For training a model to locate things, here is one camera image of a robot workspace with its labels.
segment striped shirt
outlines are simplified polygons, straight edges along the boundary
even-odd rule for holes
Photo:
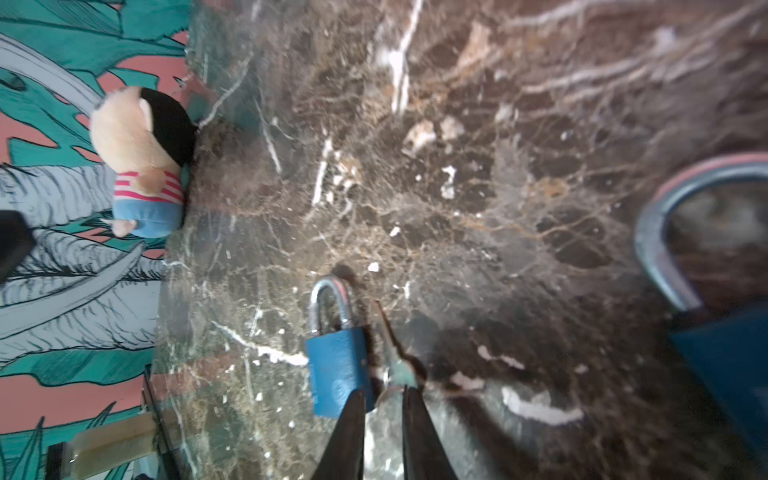
[[[154,197],[142,195],[131,186],[131,180],[138,177],[138,175],[137,172],[118,174],[118,179],[114,182],[115,200],[135,199],[179,205],[184,203],[184,192],[181,191],[181,179],[176,175],[165,172],[165,187],[163,187],[163,191]]]

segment painted wall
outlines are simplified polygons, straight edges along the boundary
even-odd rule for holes
[[[0,480],[43,478],[49,445],[137,411],[164,240],[101,222],[114,172],[88,115],[125,84],[180,99],[188,14],[189,0],[0,2],[0,209],[38,243],[0,286]]]

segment stuffed toy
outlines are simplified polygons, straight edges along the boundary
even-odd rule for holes
[[[111,92],[96,107],[91,143],[118,173],[114,219],[105,220],[116,237],[165,237],[181,226],[181,168],[192,158],[195,136],[184,107],[150,88]]]

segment padlock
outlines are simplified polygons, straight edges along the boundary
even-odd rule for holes
[[[320,327],[320,294],[333,291],[339,307],[341,330],[325,333]],[[315,415],[339,418],[349,394],[362,390],[366,412],[373,410],[373,390],[368,369],[366,339],[362,328],[353,325],[349,292],[340,278],[328,275],[315,284],[310,294],[310,329],[315,336],[306,341],[310,358],[310,384]]]
[[[637,220],[634,247],[648,276],[681,316],[706,317],[696,289],[665,242],[667,219],[686,198],[716,184],[768,180],[768,153],[717,157],[680,172],[656,192]],[[670,334],[691,369],[768,467],[768,303]]]

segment brown marble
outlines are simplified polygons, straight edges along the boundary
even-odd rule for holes
[[[669,344],[631,235],[673,172],[766,146],[766,12],[198,5],[189,61],[223,100],[168,243],[154,364],[189,473],[311,476],[333,421],[313,416],[296,364],[309,291],[334,272],[382,301],[459,478],[756,478]],[[726,187],[677,215],[674,245],[708,299],[765,293],[765,253],[735,250],[768,237],[765,193]],[[713,231],[725,240],[698,243]],[[462,392],[457,372],[485,388]],[[389,399],[366,420],[367,478],[402,477],[398,410]]]

